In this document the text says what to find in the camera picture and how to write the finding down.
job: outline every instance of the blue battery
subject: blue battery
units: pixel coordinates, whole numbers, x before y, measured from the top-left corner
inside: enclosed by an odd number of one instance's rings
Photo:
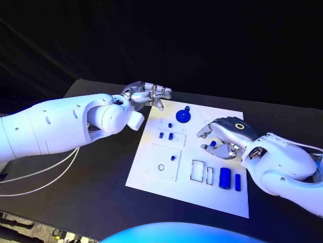
[[[241,191],[241,188],[239,188],[239,174],[235,174],[235,191]]]
[[[219,187],[226,190],[231,189],[231,169],[228,168],[221,168]]]

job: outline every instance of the white board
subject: white board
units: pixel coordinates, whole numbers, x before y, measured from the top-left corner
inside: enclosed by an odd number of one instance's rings
[[[176,121],[176,112],[186,106],[190,107],[190,121],[182,124]],[[152,108],[126,185],[248,218],[247,170],[238,159],[219,159],[201,149],[201,145],[209,145],[211,141],[221,144],[213,134],[206,139],[196,137],[215,118],[235,116],[242,119],[242,112],[169,100],[163,100],[163,107],[163,111]],[[203,162],[202,182],[190,179],[193,160]],[[213,172],[212,185],[206,184],[208,167]],[[229,190],[219,188],[222,167],[232,171]],[[235,174],[241,175],[241,191],[235,191]]]

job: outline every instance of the black backdrop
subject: black backdrop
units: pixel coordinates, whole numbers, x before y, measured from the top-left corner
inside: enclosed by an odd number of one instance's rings
[[[323,109],[323,2],[2,0],[0,112],[78,78]]]

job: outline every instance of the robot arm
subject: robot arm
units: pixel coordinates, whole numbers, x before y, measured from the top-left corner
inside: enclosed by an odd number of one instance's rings
[[[222,159],[241,156],[241,165],[258,187],[323,217],[323,154],[309,154],[301,147],[317,148],[273,133],[260,137],[237,117],[215,119],[198,137],[206,138],[212,132],[224,144],[218,147],[203,144],[202,149]]]
[[[0,164],[30,155],[69,151],[117,134],[126,125],[139,130],[144,105],[163,109],[172,90],[136,82],[120,95],[95,94],[49,100],[0,118]]]

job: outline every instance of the dark table surface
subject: dark table surface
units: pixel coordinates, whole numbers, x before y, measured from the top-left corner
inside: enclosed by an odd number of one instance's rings
[[[121,89],[121,85],[78,80],[65,97],[118,94]],[[180,92],[173,92],[172,100],[242,111],[244,120],[260,134],[273,132],[323,148],[323,110]],[[143,109],[146,119],[149,111],[150,108]],[[264,193],[250,175],[250,219],[126,187],[144,124],[139,131],[126,127],[117,135],[84,146],[59,180],[32,194],[0,197],[0,211],[95,239],[143,224],[175,221],[211,225],[268,242],[323,242],[323,219],[291,201]],[[9,178],[42,170],[66,155],[22,158]],[[0,194],[38,188],[61,174],[68,163],[30,178],[3,184]]]

